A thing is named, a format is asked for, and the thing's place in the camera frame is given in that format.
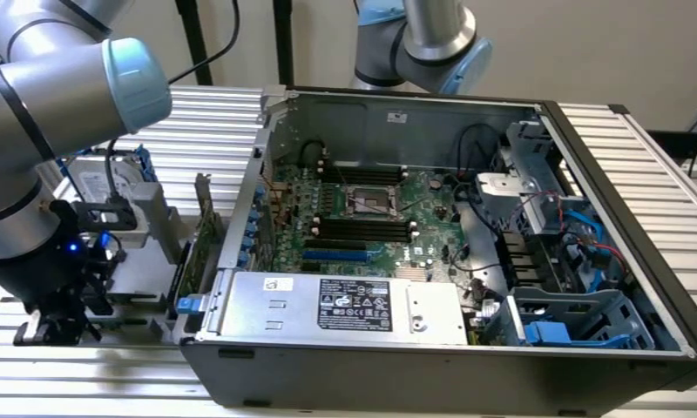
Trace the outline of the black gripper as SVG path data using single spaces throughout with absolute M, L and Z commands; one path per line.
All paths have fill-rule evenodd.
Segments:
M 121 241 L 109 233 L 92 244 L 78 237 L 54 237 L 26 254 L 0 260 L 0 286 L 29 315 L 14 346 L 70 347 L 85 335 L 102 339 L 86 315 L 113 314 L 106 290 L 120 262 Z

